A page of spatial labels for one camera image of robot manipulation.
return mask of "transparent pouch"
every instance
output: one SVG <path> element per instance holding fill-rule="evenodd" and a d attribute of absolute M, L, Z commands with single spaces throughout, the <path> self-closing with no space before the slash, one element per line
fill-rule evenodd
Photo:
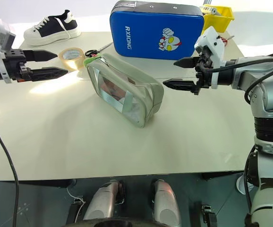
<path fill-rule="evenodd" d="M 96 93 L 137 127 L 160 109 L 162 84 L 136 67 L 110 54 L 84 65 Z"/>

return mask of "yellow basket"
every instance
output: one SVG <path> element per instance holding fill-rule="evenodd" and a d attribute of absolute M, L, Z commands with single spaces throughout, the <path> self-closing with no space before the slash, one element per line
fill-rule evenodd
<path fill-rule="evenodd" d="M 204 6 L 215 7 L 217 12 L 221 14 L 221 16 L 217 15 L 204 15 L 204 28 L 205 31 L 208 27 L 213 26 L 217 32 L 224 33 L 229 25 L 229 23 L 234 20 L 234 15 L 232 13 L 232 9 L 230 7 L 224 6 L 211 6 L 205 4 Z"/>

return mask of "white wall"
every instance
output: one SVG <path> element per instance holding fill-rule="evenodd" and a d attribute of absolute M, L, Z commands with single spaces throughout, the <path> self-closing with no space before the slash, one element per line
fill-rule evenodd
<path fill-rule="evenodd" d="M 204 0 L 153 0 L 201 5 Z M 13 48 L 23 41 L 23 32 L 44 16 L 59 15 L 64 9 L 74 13 L 83 31 L 110 31 L 109 14 L 117 0 L 0 0 L 0 18 L 10 23 L 17 37 Z M 228 31 L 235 35 L 244 55 L 273 52 L 273 0 L 212 0 L 213 5 L 230 6 L 235 20 Z"/>

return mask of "black and white sneaker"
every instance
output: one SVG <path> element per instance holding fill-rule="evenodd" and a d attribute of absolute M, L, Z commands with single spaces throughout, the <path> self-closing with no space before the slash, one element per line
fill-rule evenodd
<path fill-rule="evenodd" d="M 62 15 L 45 17 L 39 24 L 26 30 L 24 39 L 29 45 L 40 46 L 80 34 L 77 22 L 67 9 Z"/>

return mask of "tabletop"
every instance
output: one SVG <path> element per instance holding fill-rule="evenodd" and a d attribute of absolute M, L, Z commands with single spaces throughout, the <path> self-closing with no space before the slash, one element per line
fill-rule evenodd
<path fill-rule="evenodd" d="M 39 47 L 23 42 L 20 48 L 58 54 L 109 42 L 109 32 L 90 32 Z M 194 69 L 173 66 L 174 61 L 123 57 L 113 45 L 105 51 L 159 82 L 195 77 Z M 225 60 L 241 56 L 229 40 Z M 27 66 L 64 67 L 58 58 Z M 19 180 L 219 172 L 244 168 L 254 143 L 254 122 L 243 93 L 230 86 L 202 89 L 199 96 L 164 86 L 160 110 L 144 128 L 136 128 L 99 98 L 83 69 L 50 81 L 0 81 L 0 135 Z M 0 180 L 13 180 L 1 146 Z"/>

